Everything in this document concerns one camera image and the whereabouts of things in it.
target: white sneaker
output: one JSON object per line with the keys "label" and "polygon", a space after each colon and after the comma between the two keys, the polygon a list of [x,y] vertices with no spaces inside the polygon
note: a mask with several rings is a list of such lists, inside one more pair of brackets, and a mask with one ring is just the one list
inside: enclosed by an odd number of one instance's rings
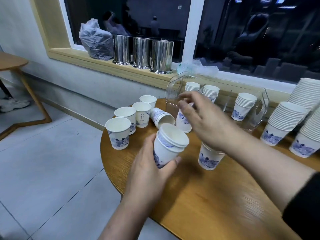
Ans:
{"label": "white sneaker", "polygon": [[9,99],[0,99],[0,111],[1,112],[10,112],[14,109],[22,109],[30,105],[30,102],[27,100],[18,101],[14,98]]}

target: transparent acrylic holder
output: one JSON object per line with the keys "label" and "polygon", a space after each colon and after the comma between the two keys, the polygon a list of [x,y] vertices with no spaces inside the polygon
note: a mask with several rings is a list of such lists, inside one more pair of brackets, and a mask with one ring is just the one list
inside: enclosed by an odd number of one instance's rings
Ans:
{"label": "transparent acrylic holder", "polygon": [[205,77],[191,72],[183,72],[171,78],[165,93],[166,112],[170,113],[174,118],[177,117],[179,111],[179,94],[185,91],[187,82],[199,83],[201,85],[199,90],[200,93],[202,93],[205,85],[213,85],[220,88],[219,96],[214,104],[218,105],[222,111],[230,117],[239,93],[247,92],[256,96],[258,100],[245,119],[243,121],[232,120],[246,131],[252,132],[256,129],[268,111],[269,97],[264,88],[254,87],[240,82],[235,84],[235,82],[230,82],[228,80]]}

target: black sleeve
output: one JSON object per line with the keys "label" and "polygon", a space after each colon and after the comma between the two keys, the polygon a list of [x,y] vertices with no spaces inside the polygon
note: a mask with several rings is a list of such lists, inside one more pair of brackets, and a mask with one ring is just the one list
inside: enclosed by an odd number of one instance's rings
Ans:
{"label": "black sleeve", "polygon": [[285,208],[283,220],[303,240],[320,239],[320,173],[315,173]]}

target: shiny metal container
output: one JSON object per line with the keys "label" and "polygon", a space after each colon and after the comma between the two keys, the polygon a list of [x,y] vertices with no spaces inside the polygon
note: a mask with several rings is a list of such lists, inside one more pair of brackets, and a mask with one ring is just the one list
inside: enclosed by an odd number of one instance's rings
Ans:
{"label": "shiny metal container", "polygon": [[173,41],[153,40],[150,72],[158,74],[171,74],[173,51]]}
{"label": "shiny metal container", "polygon": [[130,36],[113,35],[114,44],[114,60],[113,63],[119,65],[131,65],[130,49],[129,49]]}
{"label": "shiny metal container", "polygon": [[133,38],[133,67],[150,69],[152,40],[148,38]]}

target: tile grout line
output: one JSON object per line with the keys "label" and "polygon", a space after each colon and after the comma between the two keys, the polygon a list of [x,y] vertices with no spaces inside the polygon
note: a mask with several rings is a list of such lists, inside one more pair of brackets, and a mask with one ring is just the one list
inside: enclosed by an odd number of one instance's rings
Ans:
{"label": "tile grout line", "polygon": [[23,226],[21,226],[21,224],[17,221],[17,219],[14,217],[13,214],[11,214],[11,212],[6,208],[6,206],[2,203],[2,201],[0,200],[0,204],[4,207],[4,209],[10,214],[10,216],[15,220],[15,222],[22,228],[22,230],[27,234],[28,238],[31,238],[30,234],[23,228]]}
{"label": "tile grout line", "polygon": [[[68,119],[68,120],[66,120],[66,121],[63,121],[63,122],[62,122],[62,123],[60,123],[60,124],[57,124],[57,125],[55,125],[55,126],[53,126],[53,127],[50,127],[49,129],[46,129],[46,130],[44,130],[44,131],[42,131],[42,132],[40,132],[40,133],[38,133],[38,134],[35,134],[35,135],[31,136],[31,137],[29,137],[29,138],[27,138],[27,139],[25,139],[25,140],[21,141],[21,143],[22,143],[22,142],[24,142],[24,141],[26,141],[26,140],[29,140],[29,139],[31,139],[31,138],[33,138],[33,137],[37,136],[37,135],[40,135],[41,133],[43,133],[43,132],[45,132],[45,131],[48,131],[48,130],[50,130],[50,129],[52,129],[52,128],[54,128],[54,127],[58,126],[58,125],[62,125],[63,123],[65,123],[65,122],[67,122],[67,121],[69,121],[69,120],[72,120],[72,119],[73,119],[73,117],[72,117],[72,118],[70,118],[70,119]],[[15,145],[13,145],[13,146],[9,146],[8,148],[3,149],[3,150],[2,150],[2,151],[0,151],[0,152],[3,152],[3,151],[5,151],[5,150],[7,150],[7,149],[9,149],[9,148],[14,147],[14,146],[15,146]]]}
{"label": "tile grout line", "polygon": [[[75,197],[84,187],[86,187],[86,185],[87,185],[88,183],[90,183],[91,180],[93,180],[99,173],[101,173],[102,170],[104,170],[104,168],[102,168],[92,179],[90,179],[90,181],[87,182],[87,183],[85,184],[85,186],[83,186],[74,196],[72,196],[70,200],[72,200],[72,198]],[[59,210],[57,210],[56,213],[54,213],[45,223],[43,223],[42,226],[38,228],[38,230],[39,230],[40,228],[42,228],[51,218],[53,218],[54,215],[57,214],[70,200],[68,200]]]}

